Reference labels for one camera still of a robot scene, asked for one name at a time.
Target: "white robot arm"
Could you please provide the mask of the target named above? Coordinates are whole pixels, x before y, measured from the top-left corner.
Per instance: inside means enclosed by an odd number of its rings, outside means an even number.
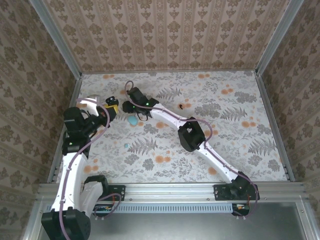
[[[75,154],[76,152],[68,153],[62,159],[62,175],[58,192],[51,206],[52,211],[58,211],[60,208],[61,194],[67,168]],[[103,183],[99,181],[86,182],[84,184],[83,191],[81,192],[81,182],[85,165],[87,165],[87,160],[88,158],[82,153],[78,155],[73,162],[72,168],[69,172],[68,181],[65,186],[66,192],[62,210],[67,211],[69,208],[72,208],[79,212],[84,212],[86,216],[90,217],[92,209],[94,209],[98,198],[103,194]]]
[[[88,177],[81,190],[91,138],[100,126],[106,127],[108,120],[111,122],[118,112],[119,102],[113,96],[106,99],[106,103],[108,116],[94,104],[87,105],[87,111],[70,107],[63,113],[67,130],[62,145],[62,176],[51,211],[43,213],[41,218],[42,226],[51,240],[65,239],[66,235],[71,240],[87,240],[94,206],[100,197],[109,195],[110,189],[104,175]]]
[[[209,146],[208,140],[206,140],[205,134],[198,123],[202,120],[175,114],[166,109],[156,99],[148,99],[137,87],[127,90],[126,95],[130,100],[122,104],[125,113],[142,114],[162,121],[176,129],[181,146],[186,151],[195,152],[201,156],[220,174],[226,184],[217,186],[220,189],[214,191],[218,192],[218,195],[215,194],[216,200],[218,198],[221,200],[245,200],[252,195],[255,195],[257,199],[259,198],[257,186],[243,172],[238,171]]]
[[[185,121],[177,120],[177,119],[186,120],[187,119],[186,117],[182,117],[180,115],[175,114],[174,112],[166,109],[162,104],[157,103],[154,105],[154,107],[157,109],[152,109],[150,111],[152,118],[169,125],[173,129],[176,129],[177,131],[179,131],[179,129],[186,124]],[[211,146],[208,145],[206,149],[205,142],[202,142],[198,146],[198,148],[194,150],[194,152],[198,156],[205,159],[208,162],[208,164],[212,166],[220,174],[223,181],[226,182],[227,184],[231,183],[233,180],[237,178],[238,175],[230,171],[226,166],[228,165],[228,167],[234,170],[236,173],[238,172],[238,170],[232,165],[230,165],[229,163],[227,163],[227,161],[224,160]]]

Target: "aluminum frame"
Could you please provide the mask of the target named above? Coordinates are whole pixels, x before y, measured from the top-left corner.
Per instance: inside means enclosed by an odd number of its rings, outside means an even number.
[[[279,156],[282,160],[282,162],[284,163],[284,167],[287,170],[287,175],[290,181],[295,181],[295,176],[294,176],[294,172],[292,171],[290,162],[289,162],[289,158],[285,149],[285,145],[284,142],[282,141],[281,138],[281,134],[277,125],[277,121],[274,115],[274,111],[272,110],[269,98],[268,98],[268,93],[264,84],[264,81],[262,79],[261,75],[257,75],[255,74],[255,80],[256,83],[258,85],[259,91],[260,91],[260,95],[262,98],[262,102],[265,108],[265,112],[266,115],[269,119],[269,123],[270,123],[270,127],[273,133],[273,137],[274,137],[274,141],[276,144],[276,147],[278,149],[279,152]]]
[[[81,90],[81,85],[82,85],[82,79],[79,79],[75,82],[74,85],[74,89],[73,89],[73,93],[72,93],[72,97],[70,100],[70,104],[69,104],[69,108],[70,107],[74,107],[76,106],[76,100],[79,96],[80,90]],[[59,168],[60,163],[62,161],[63,155],[62,155],[62,145],[64,143],[64,132],[67,130],[66,126],[63,125],[61,133],[60,133],[60,138],[58,141],[58,144],[56,146],[55,149],[55,153],[54,153],[54,157],[53,157],[53,161],[52,161],[52,165],[51,165],[51,169],[47,178],[47,183],[51,183],[53,181],[54,175],[56,173],[56,170]]]
[[[221,204],[243,203],[244,201],[216,201],[213,185],[222,182],[207,183],[119,183],[126,186],[126,205],[135,204]],[[296,203],[304,234],[308,240],[319,240],[319,229],[315,224],[308,196],[303,183],[289,181],[258,181],[260,200],[264,203]],[[41,215],[51,209],[59,185],[57,183],[40,184],[34,207],[26,228],[24,240],[38,239],[41,230]]]
[[[74,59],[72,52],[68,44],[66,43],[63,35],[60,33],[57,25],[55,24],[53,18],[50,15],[50,11],[47,9],[43,0],[30,0],[36,13],[39,15],[41,21],[43,22],[45,28],[49,32],[52,40],[59,49],[59,52],[63,56],[66,64],[70,68],[75,79],[78,81],[81,78],[81,72],[77,61]]]
[[[284,11],[284,14],[282,15],[278,25],[276,26],[274,33],[256,66],[256,70],[259,75],[262,75],[263,72],[266,70],[268,63],[270,62],[272,56],[276,52],[279,44],[284,38],[288,28],[293,22],[303,2],[304,0],[292,0],[289,2],[287,8]]]

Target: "wall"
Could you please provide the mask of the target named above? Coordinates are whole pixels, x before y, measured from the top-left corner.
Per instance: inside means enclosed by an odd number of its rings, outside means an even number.
[[[320,222],[320,1],[305,0],[262,75],[297,181]]]
[[[254,69],[289,0],[45,0],[82,72]]]
[[[46,182],[75,79],[27,0],[0,1],[0,239],[19,239]]]

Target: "blue object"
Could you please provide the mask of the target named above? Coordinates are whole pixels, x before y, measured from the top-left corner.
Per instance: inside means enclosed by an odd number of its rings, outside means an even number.
[[[132,126],[136,126],[138,124],[138,120],[135,116],[129,116],[128,121]]]

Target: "floor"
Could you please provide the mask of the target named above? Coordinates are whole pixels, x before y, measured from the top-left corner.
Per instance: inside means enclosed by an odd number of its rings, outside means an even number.
[[[130,114],[121,110],[128,80],[169,110],[208,121],[211,146],[252,180],[286,180],[253,71],[83,75],[80,97],[115,96],[120,102],[116,119],[91,147],[84,179],[103,174],[111,183],[221,181],[214,168],[181,147],[178,133],[163,122],[130,125]],[[201,127],[208,136],[208,128]]]

